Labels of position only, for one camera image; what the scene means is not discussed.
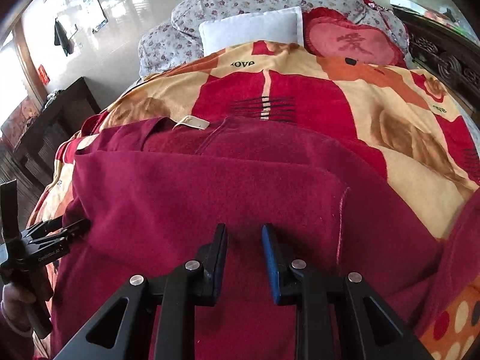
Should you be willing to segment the person left hand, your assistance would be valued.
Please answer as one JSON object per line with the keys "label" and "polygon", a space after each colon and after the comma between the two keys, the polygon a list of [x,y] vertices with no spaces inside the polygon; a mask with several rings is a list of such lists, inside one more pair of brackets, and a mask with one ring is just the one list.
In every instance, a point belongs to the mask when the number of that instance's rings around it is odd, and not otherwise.
{"label": "person left hand", "polygon": [[[38,279],[37,294],[44,302],[49,301],[54,294],[54,290],[51,287],[47,270],[44,267],[37,270],[35,277]],[[3,287],[1,301],[3,314],[21,332],[29,331],[32,327],[26,308],[35,301],[35,295],[20,285],[8,283]]]}

